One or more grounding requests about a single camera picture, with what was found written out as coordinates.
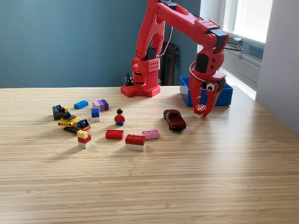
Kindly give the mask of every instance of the cable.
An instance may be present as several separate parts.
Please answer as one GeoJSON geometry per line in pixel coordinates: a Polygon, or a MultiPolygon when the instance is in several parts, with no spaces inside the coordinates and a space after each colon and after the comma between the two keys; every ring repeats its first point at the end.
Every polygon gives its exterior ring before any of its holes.
{"type": "MultiPolygon", "coordinates": [[[[228,44],[234,45],[234,46],[238,47],[239,49],[234,49],[234,48],[221,48],[221,49],[232,50],[232,51],[242,51],[242,50],[243,50],[243,48],[241,47],[241,45],[238,44],[238,43],[228,42],[228,44]]],[[[191,71],[191,68],[192,68],[194,65],[195,65],[195,62],[193,62],[193,63],[190,65],[190,67],[189,67],[189,71],[190,71],[190,73],[191,73],[191,74],[194,76],[194,78],[196,78],[197,80],[202,81],[202,82],[206,82],[205,80],[202,80],[202,79],[196,77],[196,76],[193,74],[193,72],[191,71]]]]}
{"type": "Polygon", "coordinates": [[[165,46],[165,48],[164,48],[164,50],[163,50],[163,53],[162,53],[161,55],[157,55],[157,57],[161,57],[161,56],[163,56],[163,55],[165,54],[166,49],[167,49],[168,44],[169,44],[170,39],[171,39],[172,31],[173,31],[173,27],[171,27],[171,32],[170,32],[170,34],[169,34],[169,38],[168,38],[168,41],[167,41],[167,43],[166,43],[166,46],[165,46]]]}
{"type": "Polygon", "coordinates": [[[243,48],[241,47],[241,45],[238,44],[238,43],[228,42],[228,44],[234,45],[235,47],[238,47],[238,49],[235,49],[235,48],[221,48],[221,49],[232,50],[232,51],[242,51],[243,50],[243,48]]]}
{"type": "Polygon", "coordinates": [[[205,80],[202,80],[202,79],[196,77],[196,76],[193,74],[193,72],[191,71],[191,68],[192,68],[194,65],[195,65],[195,62],[193,62],[193,63],[190,65],[190,67],[189,67],[189,71],[190,71],[190,73],[194,76],[194,78],[196,78],[197,80],[202,81],[202,82],[205,83],[205,82],[206,82],[205,80]]]}

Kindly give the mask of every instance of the red robot arm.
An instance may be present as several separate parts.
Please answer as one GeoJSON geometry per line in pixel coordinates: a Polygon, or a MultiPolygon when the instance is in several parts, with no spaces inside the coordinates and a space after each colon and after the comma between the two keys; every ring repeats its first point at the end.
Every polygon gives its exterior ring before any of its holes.
{"type": "Polygon", "coordinates": [[[201,118],[212,110],[225,84],[225,74],[217,72],[224,60],[224,48],[229,35],[211,20],[189,13],[176,3],[168,0],[149,0],[135,55],[132,60],[133,86],[122,86],[121,92],[131,97],[147,95],[152,97],[160,92],[158,70],[159,53],[164,41],[165,22],[188,35],[203,46],[196,61],[190,66],[189,88],[194,107],[194,116],[201,118]],[[207,105],[199,105],[201,88],[206,87],[207,105]]]}

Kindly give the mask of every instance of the red toy car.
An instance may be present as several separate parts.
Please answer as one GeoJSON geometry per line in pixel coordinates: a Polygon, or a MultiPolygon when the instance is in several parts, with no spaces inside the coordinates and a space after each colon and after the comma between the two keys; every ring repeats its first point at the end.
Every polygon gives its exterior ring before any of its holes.
{"type": "Polygon", "coordinates": [[[177,110],[164,111],[164,119],[167,120],[168,127],[172,131],[182,131],[186,128],[186,123],[177,110]]]}

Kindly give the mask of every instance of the blue bin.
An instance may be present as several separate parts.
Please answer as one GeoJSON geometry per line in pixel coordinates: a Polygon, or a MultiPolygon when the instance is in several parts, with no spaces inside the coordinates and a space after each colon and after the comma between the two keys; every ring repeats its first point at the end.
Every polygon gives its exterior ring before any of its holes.
{"type": "MultiPolygon", "coordinates": [[[[189,89],[189,77],[181,77],[179,81],[179,91],[181,93],[182,98],[184,99],[187,106],[192,106],[191,101],[191,94],[189,89]]],[[[215,104],[215,106],[228,106],[231,104],[233,96],[233,88],[229,84],[225,84],[222,92],[220,93],[218,100],[215,104]]],[[[202,88],[201,90],[201,98],[200,103],[206,105],[207,102],[207,94],[206,89],[202,88]]]]}

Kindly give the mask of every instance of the yellow lego brick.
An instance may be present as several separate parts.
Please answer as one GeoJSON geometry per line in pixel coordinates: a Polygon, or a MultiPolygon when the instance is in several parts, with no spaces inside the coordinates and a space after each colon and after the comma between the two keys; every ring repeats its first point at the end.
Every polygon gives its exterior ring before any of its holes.
{"type": "Polygon", "coordinates": [[[63,120],[58,123],[60,126],[67,126],[67,127],[77,127],[77,122],[80,121],[80,118],[74,118],[73,120],[63,120]]]}
{"type": "Polygon", "coordinates": [[[87,132],[80,130],[80,131],[77,132],[77,137],[82,138],[82,139],[86,139],[88,137],[88,135],[87,135],[87,132]]]}
{"type": "Polygon", "coordinates": [[[75,126],[75,123],[74,122],[70,122],[70,121],[69,122],[61,121],[61,122],[58,122],[58,125],[72,127],[72,126],[75,126]]]}

